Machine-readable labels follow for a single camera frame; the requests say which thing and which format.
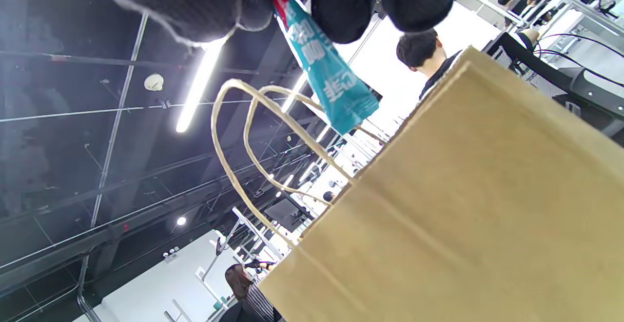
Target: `brown paper bag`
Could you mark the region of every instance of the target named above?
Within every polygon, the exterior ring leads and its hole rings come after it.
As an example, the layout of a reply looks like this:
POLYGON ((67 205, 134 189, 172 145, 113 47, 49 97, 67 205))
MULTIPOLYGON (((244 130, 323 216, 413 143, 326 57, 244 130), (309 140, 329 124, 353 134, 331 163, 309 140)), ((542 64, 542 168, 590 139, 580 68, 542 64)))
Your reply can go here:
POLYGON ((259 285, 288 322, 624 320, 624 159, 474 49, 259 285))

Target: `ceiling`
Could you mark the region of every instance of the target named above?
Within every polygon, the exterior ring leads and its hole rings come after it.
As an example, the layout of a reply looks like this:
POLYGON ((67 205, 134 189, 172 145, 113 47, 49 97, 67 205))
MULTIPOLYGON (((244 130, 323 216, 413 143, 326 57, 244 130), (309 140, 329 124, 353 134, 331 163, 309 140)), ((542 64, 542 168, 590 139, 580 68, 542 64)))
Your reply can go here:
MULTIPOLYGON (((98 189, 141 15, 111 0, 0 0, 0 7, 0 322, 29 313, 23 321, 72 320, 80 314, 75 295, 39 307, 76 285, 85 255, 85 295, 94 306, 159 262, 163 251, 211 229, 229 231, 230 209, 244 205, 214 156, 209 102, 230 78, 290 87, 301 71, 275 22, 258 33, 239 31, 221 51, 206 104, 187 132, 176 133, 180 107, 147 107, 185 101, 202 51, 174 42, 148 20, 124 105, 144 109, 122 111, 98 189), (162 91, 143 87, 152 73, 163 76, 162 91), (98 194, 97 226, 89 231, 98 194), (182 215, 184 227, 176 225, 182 215)), ((311 94, 307 87, 303 93, 311 94)), ((254 202, 266 208, 276 189, 242 146, 249 99, 228 93, 217 130, 238 178, 250 195, 262 190, 254 202)), ((312 135, 324 127, 300 104, 291 115, 312 135)), ((277 180, 298 180, 313 159, 265 108, 256 112, 250 140, 277 180)), ((235 240, 245 235, 241 230, 235 240)))

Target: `ceiling light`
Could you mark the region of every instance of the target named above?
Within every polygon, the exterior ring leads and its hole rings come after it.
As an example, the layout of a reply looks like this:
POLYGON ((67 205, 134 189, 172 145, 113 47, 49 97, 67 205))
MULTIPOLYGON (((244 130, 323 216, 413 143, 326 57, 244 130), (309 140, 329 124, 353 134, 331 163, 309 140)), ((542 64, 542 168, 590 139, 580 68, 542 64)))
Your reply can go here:
POLYGON ((308 73, 304 71, 303 73, 301 73, 301 76, 299 77, 297 82, 292 87, 292 93, 290 93, 290 95, 288 96, 288 99, 286 99, 284 104, 281 106, 281 111, 282 112, 287 112, 288 109, 290 109, 290 106, 292 106, 292 104, 294 102, 294 94, 293 93, 301 92, 301 89, 303 89, 303 86, 306 85, 307 81, 308 81, 308 73))
POLYGON ((217 39, 203 46, 205 52, 203 53, 201 63, 197 68, 197 72, 191 84, 187 100, 182 108, 180 119, 178 119, 178 125, 175 127, 176 132, 184 133, 187 129, 189 129, 197 106, 199 105, 199 101, 203 96, 203 91, 206 89, 208 80, 210 79, 212 71, 215 68, 216 61, 219 58, 219 53, 221 53, 221 48, 223 47, 223 44, 225 44, 226 40, 227 38, 217 39))
POLYGON ((290 182, 293 180, 294 175, 289 175, 288 179, 286 179, 286 181, 284 182, 284 186, 288 186, 288 184, 290 184, 290 182))
POLYGON ((311 163, 308 169, 306 169, 306 171, 303 173, 301 178, 299 178, 300 182, 303 182, 303 180, 306 179, 306 177, 310 174, 310 171, 312 171, 312 167, 314 167, 314 163, 311 163))
POLYGON ((329 125, 325 126, 325 128, 323 128, 323 130, 321 131, 321 134, 319 134, 318 138, 316 138, 316 142, 321 141, 329 130, 330 130, 330 126, 329 125))

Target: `desk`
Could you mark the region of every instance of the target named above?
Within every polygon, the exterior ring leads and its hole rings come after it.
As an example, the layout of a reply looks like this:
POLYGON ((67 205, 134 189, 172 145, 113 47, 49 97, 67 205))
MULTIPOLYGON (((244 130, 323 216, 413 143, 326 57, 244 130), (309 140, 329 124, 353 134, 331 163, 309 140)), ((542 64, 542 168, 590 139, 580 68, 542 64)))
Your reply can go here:
POLYGON ((618 37, 624 38, 624 28, 620 26, 619 24, 615 23, 614 21, 608 19, 605 15, 602 15, 602 13, 599 13, 595 9, 590 8, 590 6, 583 4, 583 2, 580 2, 580 0, 562 0, 562 1, 570 4, 570 6, 566 7, 566 10, 571 9, 571 8, 578 9, 580 13, 582 13, 583 15, 586 15, 587 18, 593 20, 594 22, 596 22, 598 25, 600 25, 604 29, 610 31, 611 33, 613 33, 614 35, 617 35, 618 37))

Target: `twisted paper handle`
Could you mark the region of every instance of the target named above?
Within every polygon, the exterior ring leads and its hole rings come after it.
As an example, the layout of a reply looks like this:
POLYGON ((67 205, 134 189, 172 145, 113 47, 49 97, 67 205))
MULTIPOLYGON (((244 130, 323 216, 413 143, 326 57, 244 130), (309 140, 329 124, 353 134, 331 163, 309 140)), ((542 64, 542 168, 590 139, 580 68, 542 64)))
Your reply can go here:
MULTIPOLYGON (((283 113, 281 111, 281 107, 278 104, 276 104, 273 100, 267 98, 264 95, 268 91, 273 91, 273 92, 281 93, 281 94, 284 94, 284 95, 290 95, 292 93, 292 90, 289 90, 289 89, 286 89, 286 88, 282 88, 282 87, 279 87, 279 86, 265 86, 264 88, 261 88, 258 91, 256 89, 254 89, 254 87, 252 87, 249 84, 243 82, 242 80, 228 80, 227 82, 225 82, 223 84, 223 86, 221 86, 221 90, 219 91, 218 95, 216 96, 216 100, 215 100, 213 108, 212 108, 212 120, 211 120, 212 141, 214 143, 214 150, 216 152, 216 155, 217 155, 217 157, 219 157, 219 161, 221 162, 221 165, 223 166, 223 169, 225 169, 225 173, 227 174, 228 178, 232 182, 232 186, 234 187, 234 189, 236 189, 236 192, 240 195, 240 197, 243 199, 243 202, 247 205, 247 207, 251 210, 251 212, 262 222, 263 225, 265 225, 268 229, 270 229, 276 235, 278 235, 283 240, 285 240, 287 245, 290 248, 292 248, 292 247, 294 247, 296 245, 296 243, 293 242, 292 240, 290 240, 289 238, 287 238, 287 236, 279 233, 279 231, 277 230, 277 228, 274 227, 274 225, 271 223, 271 221, 268 220, 264 215, 262 215, 262 213, 254 206, 254 204, 252 204, 252 201, 247 196, 247 194, 245 194, 245 191, 244 191, 243 187, 241 186, 240 182, 236 178, 236 175, 234 174, 234 171, 232 170, 232 168, 228 164, 227 160, 225 160, 225 155, 223 153, 223 150, 221 149, 221 143, 219 142, 219 137, 218 137, 217 132, 216 132, 216 121, 218 119, 219 111, 221 109, 221 104, 223 103, 223 99, 225 98, 225 94, 230 89, 240 89, 240 90, 244 91, 245 93, 248 93, 249 95, 251 95, 252 98, 253 98, 252 103, 250 104, 249 111, 247 113, 247 121, 245 122, 245 131, 243 132, 243 140, 244 140, 244 143, 245 143, 245 149, 247 150, 247 153, 248 153, 249 157, 252 159, 252 162, 256 165, 256 167, 259 169, 259 171, 262 173, 262 175, 264 175, 267 178, 267 180, 269 182, 271 182, 271 184, 277 186, 278 188, 283 188, 285 191, 289 191, 289 192, 292 192, 292 193, 297 193, 297 194, 301 194, 301 195, 310 196, 311 198, 313 198, 313 199, 315 199, 317 201, 320 201, 320 202, 322 202, 323 204, 325 204, 327 206, 331 206, 332 205, 330 202, 327 202, 325 200, 321 200, 321 199, 319 199, 319 198, 317 198, 315 196, 312 196, 312 195, 310 195, 308 193, 305 193, 303 191, 299 191, 298 189, 293 189, 293 188, 287 187, 287 186, 285 186, 283 184, 280 184, 276 180, 272 179, 268 175, 267 171, 261 166, 261 164, 258 161, 258 158, 256 158, 256 156, 252 152, 252 149, 251 149, 251 147, 249 145, 249 130, 251 129, 251 126, 252 126, 252 121, 254 119, 254 112, 256 111, 256 107, 258 106, 258 102, 263 104, 265 107, 267 107, 273 113, 275 113, 275 115, 280 117, 284 121, 284 123, 287 124, 303 140, 303 142, 305 142, 305 144, 307 144, 310 147, 310 149, 312 149, 312 151, 314 151, 314 153, 316 153, 317 155, 322 157, 327 162, 327 164, 329 164, 330 166, 336 168, 336 170, 339 173, 341 173, 341 175, 345 176, 345 178, 349 181, 349 183, 355 184, 357 182, 357 180, 355 178, 353 178, 352 176, 348 175, 348 173, 346 173, 340 166, 338 166, 336 164, 336 162, 334 161, 334 159, 332 159, 329 156, 329 154, 327 153, 325 148, 323 148, 323 146, 321 146, 321 144, 316 142, 314 140, 314 138, 312 138, 305 131, 305 129, 303 129, 303 127, 301 127, 292 117, 290 117, 290 115, 287 115, 286 113, 283 113)), ((308 98, 308 97, 306 97, 306 96, 304 96, 302 94, 295 93, 294 94, 294 98, 299 100, 299 101, 301 101, 301 102, 304 102, 305 104, 309 104, 310 106, 312 106, 312 107, 314 107, 316 109, 319 109, 320 111, 323 111, 321 106, 319 106, 318 104, 313 102, 310 98, 308 98)), ((378 140, 379 142, 381 142, 381 144, 383 144, 383 145, 385 144, 385 142, 383 140, 381 140, 381 138, 377 137, 373 133, 370 133, 370 132, 365 131, 363 129, 361 129, 361 130, 364 131, 370 137, 372 137, 372 138, 378 140)))

